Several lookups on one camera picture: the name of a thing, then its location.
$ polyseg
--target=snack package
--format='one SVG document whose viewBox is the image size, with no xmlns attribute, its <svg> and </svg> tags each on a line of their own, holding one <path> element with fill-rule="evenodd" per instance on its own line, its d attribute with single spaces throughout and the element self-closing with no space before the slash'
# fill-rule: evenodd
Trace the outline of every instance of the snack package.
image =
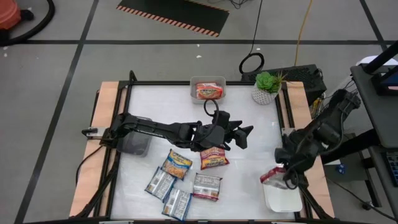
<svg viewBox="0 0 398 224">
<path fill-rule="evenodd" d="M 288 189 L 286 187 L 285 181 L 283 180 L 286 170 L 283 167 L 275 167 L 263 174 L 260 177 L 260 182 L 262 184 L 271 185 L 279 189 Z"/>
<path fill-rule="evenodd" d="M 200 152 L 200 160 L 201 170 L 229 164 L 229 161 L 225 157 L 224 149 L 220 149 L 217 147 L 211 147 Z"/>
<path fill-rule="evenodd" d="M 162 169 L 158 167 L 145 191 L 164 202 L 164 199 L 170 193 L 176 180 L 176 177 L 162 171 Z"/>
<path fill-rule="evenodd" d="M 173 188 L 163 208 L 163 215 L 183 221 L 187 216 L 192 194 Z"/>
<path fill-rule="evenodd" d="M 162 170 L 179 179 L 184 179 L 185 174 L 192 166 L 192 161 L 170 149 L 170 153 L 163 163 Z"/>
<path fill-rule="evenodd" d="M 199 100 L 216 100 L 223 95 L 223 87 L 217 83 L 198 83 L 197 99 Z"/>
<path fill-rule="evenodd" d="M 198 174 L 193 183 L 193 196 L 198 198 L 218 200 L 220 194 L 220 183 L 222 178 Z"/>
</svg>

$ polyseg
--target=yellow cable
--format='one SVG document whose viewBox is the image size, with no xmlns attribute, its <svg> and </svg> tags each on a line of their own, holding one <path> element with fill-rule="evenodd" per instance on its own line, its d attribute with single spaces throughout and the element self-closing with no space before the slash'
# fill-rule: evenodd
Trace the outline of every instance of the yellow cable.
<svg viewBox="0 0 398 224">
<path fill-rule="evenodd" d="M 301 25 L 300 33 L 298 34 L 298 40 L 297 40 L 297 45 L 296 45 L 296 57 L 294 59 L 294 66 L 296 66 L 296 63 L 297 63 L 297 55 L 299 54 L 299 45 L 300 45 L 301 33 L 303 32 L 305 21 L 307 20 L 308 13 L 310 12 L 312 1 L 313 0 L 310 0 L 310 4 L 308 5 L 307 11 L 305 12 L 303 24 Z"/>
</svg>

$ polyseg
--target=potted plant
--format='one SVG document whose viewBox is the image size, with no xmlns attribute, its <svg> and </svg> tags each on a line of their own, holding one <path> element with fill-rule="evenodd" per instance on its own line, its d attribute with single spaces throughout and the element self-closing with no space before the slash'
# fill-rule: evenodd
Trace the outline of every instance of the potted plant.
<svg viewBox="0 0 398 224">
<path fill-rule="evenodd" d="M 251 92 L 254 101 L 260 105 L 267 105 L 274 101 L 282 87 L 284 77 L 282 76 L 282 72 L 279 72 L 275 76 L 268 72 L 258 74 L 256 84 L 254 84 L 253 91 Z"/>
</svg>

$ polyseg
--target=orange bucket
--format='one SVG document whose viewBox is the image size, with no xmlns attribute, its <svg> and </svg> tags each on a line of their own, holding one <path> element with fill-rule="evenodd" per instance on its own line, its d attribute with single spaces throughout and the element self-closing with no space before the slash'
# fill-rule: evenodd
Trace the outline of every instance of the orange bucket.
<svg viewBox="0 0 398 224">
<path fill-rule="evenodd" d="M 21 20 L 21 10 L 15 0 L 0 0 L 0 29 L 10 29 Z"/>
</svg>

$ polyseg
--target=black hose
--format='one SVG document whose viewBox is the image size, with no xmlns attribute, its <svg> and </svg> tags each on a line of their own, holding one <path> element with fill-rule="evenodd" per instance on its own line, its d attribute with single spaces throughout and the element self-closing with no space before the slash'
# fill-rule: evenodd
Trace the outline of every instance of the black hose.
<svg viewBox="0 0 398 224">
<path fill-rule="evenodd" d="M 47 0 L 47 3 L 49 4 L 49 11 L 48 11 L 47 15 L 45 15 L 44 19 L 39 24 L 37 24 L 35 27 L 33 27 L 33 29 L 26 32 L 25 34 L 22 34 L 18 37 L 15 37 L 15 38 L 12 38 L 9 40 L 0 41 L 0 47 L 19 44 L 19 43 L 33 37 L 38 32 L 40 32 L 42 29 L 44 29 L 44 27 L 46 27 L 47 24 L 49 24 L 49 22 L 52 20 L 54 14 L 55 14 L 54 2 L 52 0 Z"/>
</svg>

